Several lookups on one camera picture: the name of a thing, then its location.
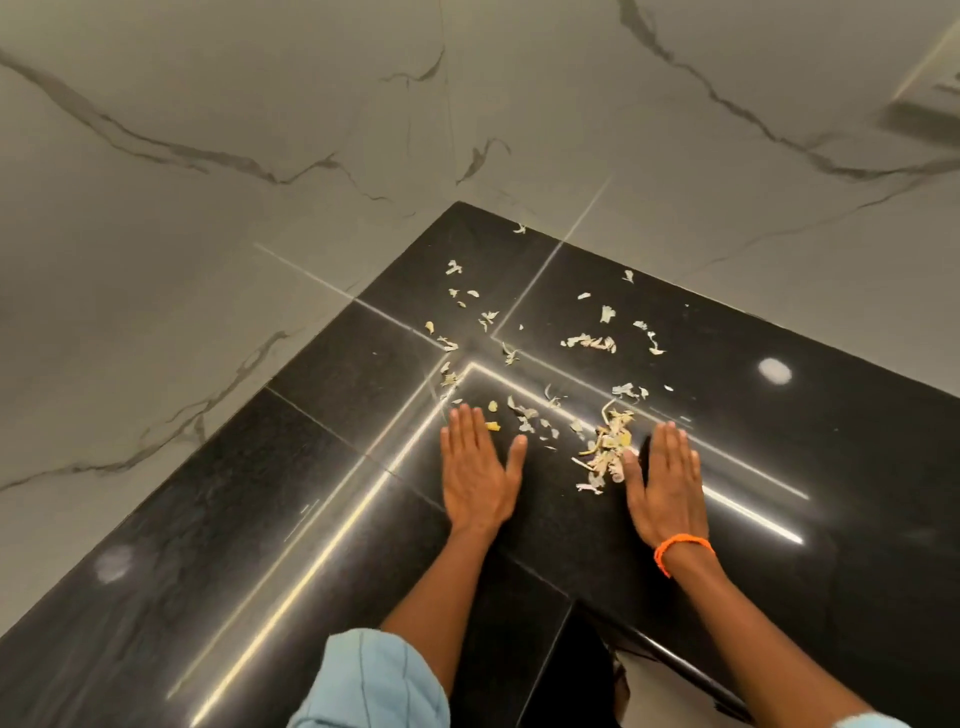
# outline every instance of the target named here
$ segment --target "orange thread bracelet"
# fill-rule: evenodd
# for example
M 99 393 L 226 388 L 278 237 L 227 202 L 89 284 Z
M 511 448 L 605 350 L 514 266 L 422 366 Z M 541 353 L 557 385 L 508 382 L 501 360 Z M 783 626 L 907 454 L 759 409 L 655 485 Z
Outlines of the orange thread bracelet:
M 666 553 L 666 550 L 670 548 L 672 545 L 681 544 L 684 542 L 689 542 L 691 544 L 700 544 L 700 546 L 705 546 L 706 548 L 709 549 L 710 553 L 712 553 L 714 556 L 716 555 L 716 551 L 713 550 L 713 546 L 710 545 L 710 542 L 707 539 L 702 539 L 699 536 L 691 536 L 688 533 L 678 533 L 675 536 L 671 536 L 662 544 L 657 546 L 657 550 L 654 551 L 654 561 L 657 562 L 657 566 L 660 567 L 660 570 L 668 579 L 672 579 L 673 577 L 670 575 L 670 572 L 667 571 L 666 567 L 663 565 L 663 554 Z

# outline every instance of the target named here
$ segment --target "black granite tile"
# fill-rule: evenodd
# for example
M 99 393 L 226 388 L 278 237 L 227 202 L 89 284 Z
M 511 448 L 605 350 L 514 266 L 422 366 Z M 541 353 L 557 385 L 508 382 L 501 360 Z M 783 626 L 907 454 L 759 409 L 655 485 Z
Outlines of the black granite tile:
M 483 337 L 477 322 L 483 312 L 505 316 L 557 247 L 557 240 L 528 230 L 485 210 L 455 203 L 368 288 L 360 299 L 404 324 L 423 330 L 432 321 L 438 334 L 465 348 Z M 456 260 L 463 273 L 446 275 Z M 459 290 L 457 300 L 447 289 Z M 475 290 L 479 298 L 467 291 Z
M 446 530 L 263 392 L 0 640 L 2 722 L 283 725 L 326 636 L 377 625 Z
M 492 551 L 470 613 L 451 723 L 516 725 L 568 608 L 564 595 Z
M 443 350 L 353 302 L 269 387 L 364 451 L 428 379 Z M 438 379 L 429 379 L 433 395 Z

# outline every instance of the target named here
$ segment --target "black granite platform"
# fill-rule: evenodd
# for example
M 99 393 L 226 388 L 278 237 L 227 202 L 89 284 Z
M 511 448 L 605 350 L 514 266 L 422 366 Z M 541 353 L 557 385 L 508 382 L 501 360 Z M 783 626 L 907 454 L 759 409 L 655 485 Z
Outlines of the black granite platform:
M 960 684 L 960 400 L 515 228 L 454 205 L 86 556 L 0 640 L 0 724 L 283 725 L 326 637 L 377 625 L 442 547 L 448 401 L 496 400 L 504 449 L 518 424 L 508 396 L 559 437 L 531 436 L 516 514 L 481 578 L 454 724 L 516 724 L 574 600 L 729 696 L 621 489 L 575 488 L 569 425 L 598 422 L 627 381 L 649 391 L 631 404 L 635 437 L 673 419 L 697 443 L 711 540 L 737 585 L 878 709 L 945 724 Z M 444 273 L 450 259 L 463 273 Z M 486 332 L 484 311 L 498 311 Z M 459 349 L 444 352 L 426 321 Z M 616 353 L 561 346 L 581 332 L 613 337 Z M 521 349 L 509 367 L 504 342 Z M 757 370 L 768 357 L 787 383 Z M 452 396 L 446 361 L 466 374 Z

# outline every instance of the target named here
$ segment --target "gray marble vein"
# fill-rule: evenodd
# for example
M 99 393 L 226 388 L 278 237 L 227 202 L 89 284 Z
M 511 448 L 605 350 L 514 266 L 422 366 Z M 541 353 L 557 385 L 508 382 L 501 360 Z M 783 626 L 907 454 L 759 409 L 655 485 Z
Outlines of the gray marble vein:
M 652 20 L 652 14 L 649 10 L 643 9 L 637 5 L 636 0 L 616 0 L 620 7 L 620 24 L 630 31 L 637 42 L 647 51 L 656 56 L 667 65 L 683 71 L 693 77 L 703 87 L 708 98 L 714 104 L 722 107 L 728 113 L 742 119 L 755 129 L 760 131 L 767 139 L 791 152 L 804 157 L 814 169 L 824 174 L 842 177 L 854 182 L 870 182 L 885 177 L 896 175 L 913 177 L 937 177 L 960 170 L 960 158 L 934 159 L 921 164 L 909 164 L 903 167 L 890 167 L 886 169 L 871 169 L 868 167 L 852 167 L 840 162 L 834 161 L 816 151 L 819 144 L 804 146 L 800 142 L 782 136 L 774 132 L 759 116 L 753 111 L 737 104 L 735 101 L 721 96 L 716 87 L 700 70 L 684 61 L 678 60 L 676 54 L 666 48 L 657 35 L 657 28 Z
M 481 167 L 487 163 L 487 155 L 490 153 L 490 148 L 494 142 L 499 142 L 504 149 L 507 150 L 508 155 L 513 154 L 513 150 L 510 149 L 510 145 L 507 144 L 503 139 L 498 139 L 495 136 L 491 136 L 487 139 L 487 143 L 483 146 L 483 151 L 480 151 L 479 148 L 473 147 L 473 159 L 470 160 L 470 166 L 467 168 L 467 171 L 464 172 L 464 176 L 457 180 L 457 184 L 463 182 L 464 180 L 469 180 L 473 175 L 480 171 Z
M 429 68 L 427 68 L 419 76 L 413 76 L 412 74 L 406 73 L 404 71 L 399 71 L 397 73 L 392 73 L 389 76 L 384 76 L 380 79 L 381 83 L 388 84 L 390 81 L 395 81 L 396 79 L 403 79 L 407 86 L 407 157 L 410 157 L 410 133 L 413 129 L 413 115 L 410 111 L 410 84 L 422 84 L 426 81 L 432 80 L 437 73 L 440 71 L 440 64 L 444 60 L 444 53 L 446 53 L 446 46 L 441 47 L 440 55 L 437 57 L 436 62 Z
M 206 162 L 278 185 L 293 184 L 314 169 L 337 170 L 345 174 L 354 189 L 368 200 L 391 202 L 390 198 L 371 195 L 362 190 L 349 170 L 336 158 L 336 152 L 311 162 L 290 177 L 280 177 L 250 157 L 164 141 L 128 129 L 105 111 L 97 109 L 82 94 L 53 74 L 31 67 L 2 48 L 0 48 L 0 66 L 9 68 L 25 81 L 35 85 L 60 109 L 88 127 L 111 147 L 133 157 L 208 174 L 209 170 L 202 164 Z
M 700 263 L 696 267 L 691 268 L 690 270 L 681 274 L 672 282 L 678 283 L 678 284 L 683 283 L 685 280 L 689 279 L 691 276 L 694 276 L 698 273 L 703 273 L 708 268 L 712 268 L 714 265 L 719 265 L 720 263 L 731 260 L 732 258 L 738 257 L 739 255 L 743 255 L 744 253 L 751 250 L 752 248 L 755 248 L 757 245 L 761 243 L 766 243 L 781 237 L 799 235 L 802 232 L 809 232 L 812 230 L 816 230 L 817 228 L 822 228 L 827 225 L 838 223 L 841 220 L 846 220 L 848 217 L 852 217 L 853 215 L 861 212 L 862 210 L 868 209 L 870 207 L 876 207 L 878 205 L 883 205 L 884 203 L 889 202 L 890 200 L 893 200 L 894 198 L 897 198 L 900 195 L 906 194 L 907 192 L 911 192 L 917 189 L 918 187 L 926 184 L 927 182 L 930 182 L 929 177 L 917 177 L 917 178 L 914 178 L 913 180 L 910 180 L 907 184 L 904 184 L 901 187 L 895 189 L 894 191 L 888 192 L 882 197 L 879 197 L 875 200 L 871 200 L 870 202 L 867 202 L 867 203 L 862 203 L 861 205 L 857 205 L 856 207 L 852 207 L 851 209 L 844 210 L 843 212 L 838 212 L 836 214 L 830 215 L 829 217 L 825 217 L 820 220 L 815 220 L 811 223 L 804 223 L 803 225 L 799 225 L 794 228 L 785 228 L 783 230 L 765 232 L 762 235 L 756 235 L 755 237 L 750 238 L 746 242 L 741 243 L 729 253 L 726 253 L 724 255 L 719 255 L 718 257 L 707 260 L 706 262 Z
M 166 445 L 169 445 L 174 440 L 182 437 L 184 435 L 190 435 L 197 439 L 200 444 L 206 442 L 206 429 L 203 421 L 204 415 L 210 412 L 214 407 L 216 407 L 220 402 L 226 399 L 230 393 L 232 393 L 237 387 L 243 383 L 255 370 L 259 367 L 267 356 L 270 354 L 271 349 L 280 341 L 284 339 L 289 339 L 294 335 L 295 332 L 288 331 L 278 331 L 273 334 L 269 339 L 267 339 L 263 344 L 257 347 L 256 350 L 251 353 L 247 359 L 244 360 L 234 374 L 233 379 L 230 383 L 224 387 L 224 389 L 219 392 L 207 397 L 203 400 L 191 402 L 181 407 L 173 417 L 169 418 L 164 424 L 169 425 L 174 422 L 180 415 L 188 412 L 190 410 L 196 410 L 189 417 L 180 422 L 179 425 L 171 432 L 168 436 L 154 442 L 150 445 L 141 447 L 137 452 L 131 455 L 128 458 L 123 460 L 117 460 L 114 462 L 107 463 L 89 463 L 89 462 L 76 462 L 70 463 L 69 465 L 63 465 L 59 468 L 53 468 L 46 471 L 40 471 L 38 473 L 30 473 L 29 475 L 22 475 L 13 480 L 8 480 L 5 483 L 0 483 L 0 493 L 9 490 L 10 488 L 15 488 L 20 485 L 31 482 L 32 480 L 37 480 L 42 477 L 53 477 L 60 475 L 76 475 L 80 473 L 101 473 L 101 474 L 113 474 L 113 473 L 125 473 L 126 471 L 132 470 L 137 465 L 142 463 L 144 460 L 147 460 L 150 457 L 153 457 Z

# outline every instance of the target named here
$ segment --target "blue shirt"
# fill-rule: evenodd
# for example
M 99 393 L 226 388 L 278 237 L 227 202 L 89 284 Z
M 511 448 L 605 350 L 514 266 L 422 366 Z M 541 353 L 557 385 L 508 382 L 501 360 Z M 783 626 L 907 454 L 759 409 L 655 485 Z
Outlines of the blue shirt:
M 288 728 L 449 728 L 450 706 L 420 653 L 397 635 L 351 629 L 326 642 L 324 663 Z M 908 728 L 876 713 L 834 728 Z

